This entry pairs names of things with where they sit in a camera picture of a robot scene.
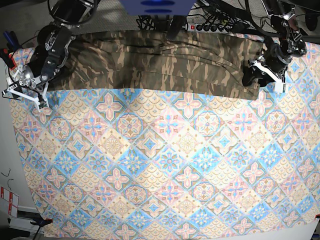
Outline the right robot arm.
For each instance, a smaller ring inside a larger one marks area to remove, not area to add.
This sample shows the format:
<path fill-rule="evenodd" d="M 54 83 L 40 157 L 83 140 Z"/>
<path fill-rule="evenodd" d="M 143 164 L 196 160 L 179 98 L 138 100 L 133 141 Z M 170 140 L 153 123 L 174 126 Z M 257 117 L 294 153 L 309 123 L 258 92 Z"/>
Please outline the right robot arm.
<path fill-rule="evenodd" d="M 3 33 L 8 49 L 0 50 L 0 57 L 14 70 L 6 78 L 7 88 L 1 92 L 5 99 L 32 101 L 41 110 L 49 106 L 47 91 L 52 81 L 66 64 L 69 45 L 76 39 L 72 30 L 89 22 L 97 11 L 98 0 L 59 0 L 48 7 L 53 21 L 43 27 L 35 36 L 37 47 L 27 64 L 17 64 L 14 54 L 22 49 L 22 44 L 13 31 Z"/>

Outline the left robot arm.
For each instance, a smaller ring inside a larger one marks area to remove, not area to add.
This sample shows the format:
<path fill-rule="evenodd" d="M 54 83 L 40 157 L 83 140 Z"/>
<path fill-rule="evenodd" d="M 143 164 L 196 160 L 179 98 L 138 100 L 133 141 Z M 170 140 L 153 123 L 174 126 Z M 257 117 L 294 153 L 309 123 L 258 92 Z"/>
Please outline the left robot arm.
<path fill-rule="evenodd" d="M 274 83 L 273 91 L 283 94 L 290 86 L 286 83 L 286 71 L 293 58 L 299 58 L 307 53 L 306 43 L 298 28 L 295 18 L 295 7 L 292 3 L 282 0 L 263 0 L 262 5 L 270 17 L 270 23 L 276 30 L 279 43 L 274 42 L 271 33 L 257 26 L 254 27 L 264 35 L 266 50 L 256 59 L 248 60 L 244 68 L 242 84 L 249 87 L 255 83 L 265 87 Z"/>

